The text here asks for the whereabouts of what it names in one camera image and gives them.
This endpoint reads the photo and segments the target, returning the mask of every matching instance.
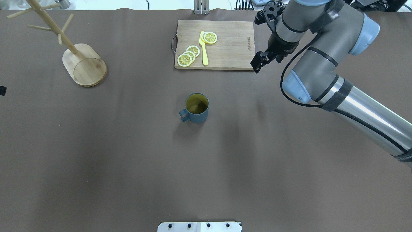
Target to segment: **yellow lemon slice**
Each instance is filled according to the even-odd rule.
[[[178,64],[182,67],[187,67],[192,64],[192,57],[189,54],[183,53],[178,57]]]
[[[196,54],[194,52],[191,51],[186,51],[183,54],[189,54],[190,57],[192,58],[192,63],[194,62],[194,60],[196,59]]]
[[[202,35],[202,40],[208,44],[214,44],[218,40],[218,36],[211,31],[205,31]]]
[[[195,45],[192,45],[192,46],[187,47],[187,48],[186,48],[186,51],[191,51],[191,52],[193,52],[196,57],[198,57],[199,54],[200,54],[200,49],[199,49],[199,47],[197,47],[197,46],[195,46]]]

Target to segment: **wooden pole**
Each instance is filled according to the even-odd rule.
[[[66,47],[73,53],[76,54],[79,51],[73,45],[73,43],[67,38],[67,36],[62,32],[59,26],[53,21],[46,11],[42,10],[42,6],[36,0],[26,0],[27,3],[36,11],[36,13],[43,19],[43,21],[50,27],[50,29],[56,34],[61,34],[61,41],[66,45]]]

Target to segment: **metal bracket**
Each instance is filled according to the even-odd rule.
[[[242,232],[242,222],[169,222],[160,223],[157,232]]]
[[[194,14],[209,14],[209,0],[194,0]]]

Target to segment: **mug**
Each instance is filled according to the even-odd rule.
[[[206,121],[209,113],[209,99],[201,93],[192,93],[186,99],[186,108],[179,112],[182,122],[191,120],[194,123]]]

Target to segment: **black object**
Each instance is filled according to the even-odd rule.
[[[393,157],[402,163],[412,162],[412,149],[402,155]]]
[[[344,1],[332,0],[326,5],[325,12],[315,21],[309,24],[309,30],[312,34],[319,32],[324,26],[328,25],[333,20],[339,17],[339,12],[345,5]]]
[[[345,100],[345,98],[348,96],[350,91],[352,90],[353,84],[345,80],[343,81],[342,87],[339,89],[338,92],[335,92],[333,96],[323,104],[322,109],[332,112],[336,110],[336,108]]]
[[[7,90],[7,87],[0,85],[0,95],[1,96],[6,95],[6,90]]]
[[[249,0],[248,10],[255,10],[253,8],[252,0]]]
[[[386,11],[396,12],[401,8],[407,0],[379,0],[379,1],[365,1],[356,0],[350,6],[358,11]]]
[[[408,10],[410,10],[412,12],[412,8],[410,8],[408,5],[404,4],[403,6],[408,8]]]
[[[258,73],[260,69],[266,64],[272,62],[274,59],[278,63],[289,54],[292,54],[299,42],[287,42],[279,37],[276,33],[276,24],[278,23],[279,16],[283,13],[286,6],[282,5],[281,2],[275,3],[274,1],[269,1],[266,3],[263,10],[260,10],[255,17],[255,24],[260,25],[262,23],[267,24],[267,26],[272,31],[272,35],[269,38],[268,48],[264,52],[257,52],[250,62],[255,73]]]
[[[330,61],[335,67],[337,67],[338,63],[337,63],[336,60],[335,60],[334,58],[332,58],[330,55],[324,53],[323,51],[317,49],[316,47],[309,47],[308,50],[314,51],[314,52],[318,53],[319,55],[323,56],[325,59],[327,59],[328,61]]]

